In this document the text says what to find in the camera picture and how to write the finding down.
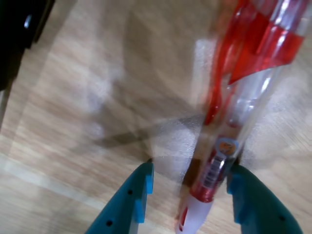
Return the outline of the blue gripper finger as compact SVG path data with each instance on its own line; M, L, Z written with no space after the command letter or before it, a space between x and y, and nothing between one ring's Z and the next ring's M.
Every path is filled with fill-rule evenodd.
M235 164L227 177L227 193L233 198L234 222L243 234L301 234L298 222L252 172Z
M139 165L109 200L87 234L136 234L144 223L147 195L153 193L154 164Z

